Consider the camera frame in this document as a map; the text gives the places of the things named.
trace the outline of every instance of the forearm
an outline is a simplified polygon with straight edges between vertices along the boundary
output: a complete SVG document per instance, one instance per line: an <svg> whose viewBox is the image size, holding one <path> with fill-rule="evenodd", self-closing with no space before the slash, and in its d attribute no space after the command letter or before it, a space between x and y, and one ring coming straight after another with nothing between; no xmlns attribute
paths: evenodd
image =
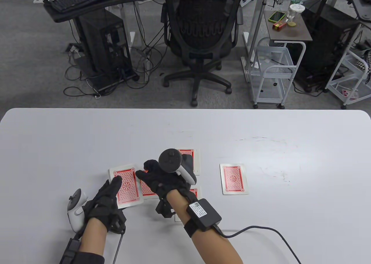
<svg viewBox="0 0 371 264"><path fill-rule="evenodd" d="M191 219L186 211L188 201L177 190L170 191L167 200L182 223L186 224ZM232 244L212 229L206 232L197 230L192 241L205 264L243 264Z"/></svg>
<svg viewBox="0 0 371 264"><path fill-rule="evenodd" d="M100 220L91 218L81 238L80 252L90 252L103 256L107 229Z"/></svg>

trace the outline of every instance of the black glove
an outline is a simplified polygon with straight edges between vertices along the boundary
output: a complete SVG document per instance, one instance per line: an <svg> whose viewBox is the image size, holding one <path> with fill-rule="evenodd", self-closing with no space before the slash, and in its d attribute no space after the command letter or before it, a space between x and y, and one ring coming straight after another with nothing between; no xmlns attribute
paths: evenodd
<svg viewBox="0 0 371 264"><path fill-rule="evenodd" d="M85 226L89 219L96 218L106 226L108 232L113 231L112 226L117 223L119 218L125 219L122 211L118 210L116 199L117 192L121 188L121 185L121 176L114 177L111 184L107 180L99 189L97 195L82 207L85 214Z"/></svg>
<svg viewBox="0 0 371 264"><path fill-rule="evenodd" d="M146 183L160 199L166 199L169 191L174 189L189 191L191 188L191 185L182 176L177 175L175 172L167 173L163 171L159 166L159 162L156 160L146 161L143 167L148 172L138 170L135 172L135 175Z"/></svg>

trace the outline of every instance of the barcode label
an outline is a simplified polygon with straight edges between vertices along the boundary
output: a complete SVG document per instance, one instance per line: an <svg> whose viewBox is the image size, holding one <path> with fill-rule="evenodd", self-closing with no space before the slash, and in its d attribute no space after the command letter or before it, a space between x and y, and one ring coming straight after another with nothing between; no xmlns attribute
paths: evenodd
<svg viewBox="0 0 371 264"><path fill-rule="evenodd" d="M201 205L198 202L190 204L189 207L199 218L207 215L207 212L204 210L204 208L201 207Z"/></svg>

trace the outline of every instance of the sleeve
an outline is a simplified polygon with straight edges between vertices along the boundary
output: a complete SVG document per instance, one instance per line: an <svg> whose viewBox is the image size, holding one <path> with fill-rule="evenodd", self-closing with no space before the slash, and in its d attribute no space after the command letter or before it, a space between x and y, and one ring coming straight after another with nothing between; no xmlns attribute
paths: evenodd
<svg viewBox="0 0 371 264"><path fill-rule="evenodd" d="M104 264L104 257L91 252L77 252L72 264Z"/></svg>

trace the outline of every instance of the chair base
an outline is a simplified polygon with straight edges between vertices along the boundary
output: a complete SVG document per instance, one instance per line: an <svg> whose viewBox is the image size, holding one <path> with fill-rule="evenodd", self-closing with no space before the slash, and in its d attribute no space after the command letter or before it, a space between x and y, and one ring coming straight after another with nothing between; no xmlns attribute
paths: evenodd
<svg viewBox="0 0 371 264"><path fill-rule="evenodd" d="M204 72L195 72L192 70L185 70L182 72L172 73L170 75L167 75L163 79L163 87L169 87L170 86L169 81L173 79L193 78L194 82L193 82L193 88L192 88L192 101L191 101L192 107L197 106L197 94L198 94L200 82L202 79L224 85L226 87L225 93L231 94L232 84L228 80L225 80L222 77L219 77L213 73L208 72L213 67L217 67L221 69L221 61L210 62L204 65L204 68L203 68Z"/></svg>

